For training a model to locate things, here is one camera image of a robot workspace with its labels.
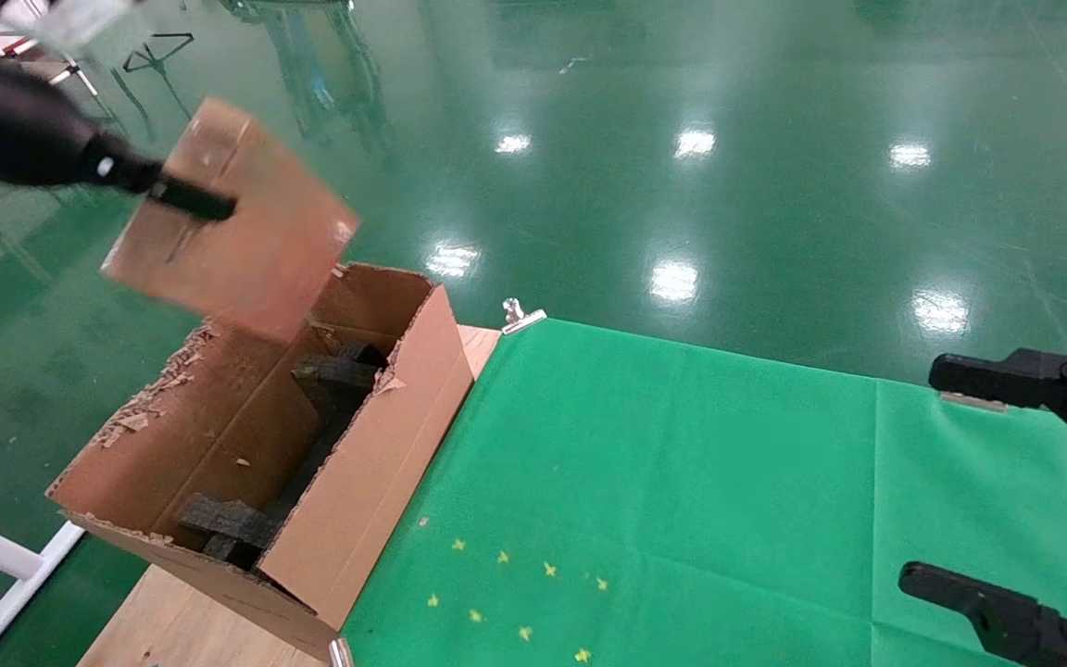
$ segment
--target floor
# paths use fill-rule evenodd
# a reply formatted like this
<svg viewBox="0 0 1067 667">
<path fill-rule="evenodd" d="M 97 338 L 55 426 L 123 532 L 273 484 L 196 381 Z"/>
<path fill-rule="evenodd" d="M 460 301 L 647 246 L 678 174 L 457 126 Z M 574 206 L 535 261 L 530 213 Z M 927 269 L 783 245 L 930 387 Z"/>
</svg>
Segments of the floor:
<svg viewBox="0 0 1067 667">
<path fill-rule="evenodd" d="M 468 324 L 516 296 L 908 383 L 1067 351 L 1067 0 L 147 4 L 194 42 L 62 88 L 154 153 L 206 94 L 254 111 L 361 212 L 352 258 Z M 96 274 L 132 206 L 0 187 L 0 531 L 32 549 L 193 321 Z M 75 664 L 142 570 L 86 540 L 0 664 Z"/>
</svg>

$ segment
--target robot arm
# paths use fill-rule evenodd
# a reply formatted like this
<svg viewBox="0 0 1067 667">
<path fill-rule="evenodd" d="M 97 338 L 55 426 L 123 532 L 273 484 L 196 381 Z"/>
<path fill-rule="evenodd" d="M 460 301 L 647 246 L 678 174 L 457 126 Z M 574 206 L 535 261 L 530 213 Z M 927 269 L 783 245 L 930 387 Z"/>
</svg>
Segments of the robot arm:
<svg viewBox="0 0 1067 667">
<path fill-rule="evenodd" d="M 236 200 L 171 176 L 85 117 L 45 81 L 0 63 L 0 180 L 16 186 L 115 187 L 198 219 L 225 220 Z"/>
</svg>

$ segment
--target black tool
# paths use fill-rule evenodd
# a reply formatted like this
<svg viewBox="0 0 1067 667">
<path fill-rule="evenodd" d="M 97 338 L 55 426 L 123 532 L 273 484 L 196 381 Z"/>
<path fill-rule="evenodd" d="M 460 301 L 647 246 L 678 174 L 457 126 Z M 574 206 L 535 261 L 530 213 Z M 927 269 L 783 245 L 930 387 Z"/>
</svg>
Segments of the black tool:
<svg viewBox="0 0 1067 667">
<path fill-rule="evenodd" d="M 935 390 L 1017 407 L 1047 407 L 1067 424 L 1067 355 L 1019 349 L 999 362 L 941 354 L 928 383 Z"/>
<path fill-rule="evenodd" d="M 237 204 L 165 173 L 160 161 L 102 130 L 59 90 L 5 63 L 0 63 L 0 180 L 115 187 L 205 221 L 227 219 Z"/>
<path fill-rule="evenodd" d="M 901 590 L 965 616 L 986 653 L 1025 667 L 1067 667 L 1067 618 L 1033 597 L 923 562 L 903 567 Z"/>
<path fill-rule="evenodd" d="M 1067 355 L 1019 349 L 992 362 L 941 354 L 928 383 L 987 401 L 1047 407 L 1067 424 Z M 1067 618 L 1033 597 L 923 562 L 903 567 L 901 590 L 964 615 L 986 653 L 1025 667 L 1067 667 Z"/>
</svg>

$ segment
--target cardboard debris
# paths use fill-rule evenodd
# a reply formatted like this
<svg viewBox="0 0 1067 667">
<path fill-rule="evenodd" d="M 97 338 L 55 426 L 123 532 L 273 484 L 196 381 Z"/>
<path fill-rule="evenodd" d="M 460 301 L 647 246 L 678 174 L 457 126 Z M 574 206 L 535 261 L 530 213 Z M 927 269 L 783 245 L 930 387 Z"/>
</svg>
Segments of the cardboard debris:
<svg viewBox="0 0 1067 667">
<path fill-rule="evenodd" d="M 472 372 L 447 292 L 424 275 L 350 265 L 310 319 L 317 325 L 289 346 L 223 324 L 196 329 L 47 493 L 73 523 L 327 660 Z M 205 556 L 207 537 L 178 526 L 177 511 L 193 494 L 264 510 L 283 493 L 321 428 L 291 369 L 345 343 L 381 350 L 389 380 L 289 510 L 256 565 L 262 577 Z M 123 423 L 160 412 L 141 430 Z"/>
<path fill-rule="evenodd" d="M 216 332 L 208 322 L 192 330 L 184 340 L 184 347 L 166 360 L 158 379 L 154 383 L 145 385 L 126 404 L 120 407 L 113 417 L 108 418 L 106 425 L 89 441 L 89 444 L 102 448 L 112 447 L 127 431 L 141 431 L 150 424 L 152 418 L 161 417 L 164 411 L 156 404 L 157 398 L 166 390 L 178 387 L 178 385 L 191 381 L 186 369 L 202 359 L 201 349 L 214 337 Z"/>
<path fill-rule="evenodd" d="M 131 431 L 139 432 L 150 423 L 147 415 L 152 413 L 131 414 L 130 417 L 120 418 L 118 424 L 130 428 Z"/>
</svg>

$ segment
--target wooden table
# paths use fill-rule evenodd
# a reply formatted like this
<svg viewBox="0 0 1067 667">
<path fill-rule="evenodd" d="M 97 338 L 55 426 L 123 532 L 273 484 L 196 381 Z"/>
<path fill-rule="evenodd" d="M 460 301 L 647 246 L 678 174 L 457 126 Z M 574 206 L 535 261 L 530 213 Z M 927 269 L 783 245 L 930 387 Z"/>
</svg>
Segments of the wooden table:
<svg viewBox="0 0 1067 667">
<path fill-rule="evenodd" d="M 479 377 L 499 331 L 460 325 Z M 130 591 L 78 667 L 325 667 L 159 569 Z"/>
</svg>

